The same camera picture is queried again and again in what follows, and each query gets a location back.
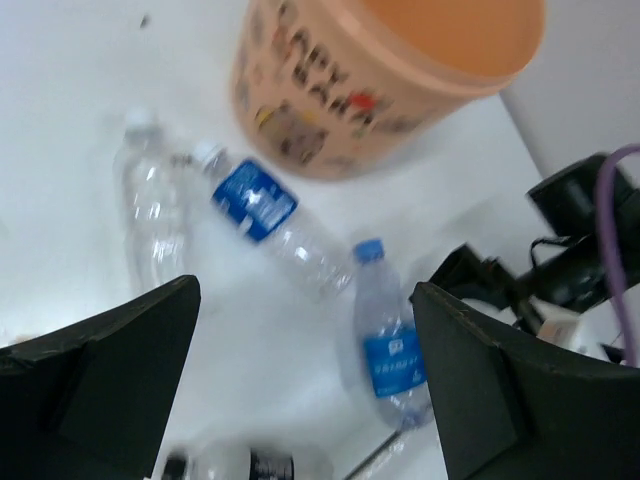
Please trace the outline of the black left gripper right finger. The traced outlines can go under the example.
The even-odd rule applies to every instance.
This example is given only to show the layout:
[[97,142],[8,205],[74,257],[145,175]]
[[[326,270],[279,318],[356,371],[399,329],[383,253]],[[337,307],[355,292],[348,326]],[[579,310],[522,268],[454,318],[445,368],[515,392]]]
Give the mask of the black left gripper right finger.
[[450,478],[638,477],[637,369],[552,345],[430,283],[411,300]]

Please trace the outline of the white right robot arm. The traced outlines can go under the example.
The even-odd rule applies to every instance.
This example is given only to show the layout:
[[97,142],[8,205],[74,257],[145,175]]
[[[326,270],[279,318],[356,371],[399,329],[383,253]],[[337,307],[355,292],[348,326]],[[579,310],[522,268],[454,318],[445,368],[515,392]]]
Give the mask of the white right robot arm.
[[530,247],[556,247],[558,254],[514,276],[499,258],[481,258],[470,245],[453,250],[430,281],[460,300],[474,300],[498,312],[510,312],[513,327],[539,334],[552,312],[570,317],[611,297],[599,257],[596,230],[596,182],[607,156],[596,153],[545,179],[527,193],[552,230]]

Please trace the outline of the blue label white cap bottle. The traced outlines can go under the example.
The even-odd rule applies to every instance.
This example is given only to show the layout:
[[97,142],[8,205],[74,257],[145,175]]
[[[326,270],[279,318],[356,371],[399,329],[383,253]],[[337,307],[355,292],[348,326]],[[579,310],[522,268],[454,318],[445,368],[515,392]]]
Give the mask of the blue label white cap bottle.
[[338,295],[353,277],[347,249],[258,159],[196,144],[190,165],[211,190],[210,202],[249,243],[276,259],[312,296]]

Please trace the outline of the clear unlabelled plastic bottle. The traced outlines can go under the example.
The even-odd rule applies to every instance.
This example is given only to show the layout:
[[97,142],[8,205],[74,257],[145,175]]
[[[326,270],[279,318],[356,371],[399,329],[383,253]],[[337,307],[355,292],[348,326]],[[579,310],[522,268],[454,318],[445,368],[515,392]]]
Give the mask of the clear unlabelled plastic bottle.
[[129,110],[113,168],[131,287],[141,295],[189,271],[191,235],[180,172],[156,114]]

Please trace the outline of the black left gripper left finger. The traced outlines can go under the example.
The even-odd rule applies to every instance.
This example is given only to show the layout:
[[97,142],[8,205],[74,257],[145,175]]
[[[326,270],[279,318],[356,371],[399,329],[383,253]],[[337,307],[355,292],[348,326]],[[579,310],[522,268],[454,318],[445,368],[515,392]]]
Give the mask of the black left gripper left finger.
[[2,478],[150,477],[199,308],[200,284],[183,275],[2,348]]

